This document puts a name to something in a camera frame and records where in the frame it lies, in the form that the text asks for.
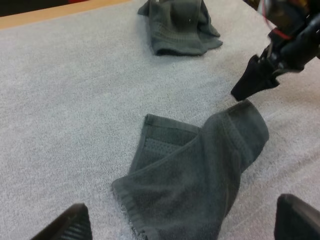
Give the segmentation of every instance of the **red wire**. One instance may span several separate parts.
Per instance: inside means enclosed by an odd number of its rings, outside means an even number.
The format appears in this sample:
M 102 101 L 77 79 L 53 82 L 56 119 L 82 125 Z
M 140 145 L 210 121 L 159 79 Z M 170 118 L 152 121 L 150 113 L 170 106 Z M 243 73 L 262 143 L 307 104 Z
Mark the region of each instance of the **red wire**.
M 276 29 L 276 28 L 272 28 L 272 26 L 270 25 L 269 20 L 266 17 L 266 5 L 265 5 L 265 0 L 262 0 L 262 16 L 264 18 L 265 23 L 267 24 L 267 26 L 271 29 L 271 31 L 273 31 L 275 34 L 279 35 L 281 38 L 285 39 L 285 40 L 290 40 L 292 37 L 288 36 L 286 34 L 284 34 L 282 31 Z

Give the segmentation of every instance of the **crumpled towel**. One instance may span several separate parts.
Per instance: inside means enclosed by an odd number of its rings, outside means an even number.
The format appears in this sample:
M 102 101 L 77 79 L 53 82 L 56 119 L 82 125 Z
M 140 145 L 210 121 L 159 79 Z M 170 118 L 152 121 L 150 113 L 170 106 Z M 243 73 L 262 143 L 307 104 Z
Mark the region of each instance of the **crumpled towel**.
M 223 44 L 203 0 L 148 0 L 138 14 L 149 17 L 155 55 L 198 56 Z
M 115 196 L 148 240 L 216 240 L 242 172 L 269 139 L 248 101 L 212 115 L 202 128 L 147 115 L 127 176 Z

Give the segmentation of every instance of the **gray towel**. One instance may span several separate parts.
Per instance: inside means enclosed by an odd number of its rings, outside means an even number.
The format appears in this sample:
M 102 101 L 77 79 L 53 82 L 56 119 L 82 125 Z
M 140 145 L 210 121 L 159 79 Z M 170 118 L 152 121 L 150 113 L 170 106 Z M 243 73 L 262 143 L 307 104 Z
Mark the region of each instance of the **gray towel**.
M 215 240 L 241 173 L 268 139 L 247 100 L 202 128 L 149 114 L 129 174 L 112 183 L 115 196 L 148 240 Z
M 148 0 L 138 14 L 149 17 L 156 55 L 196 56 L 223 44 L 203 0 Z

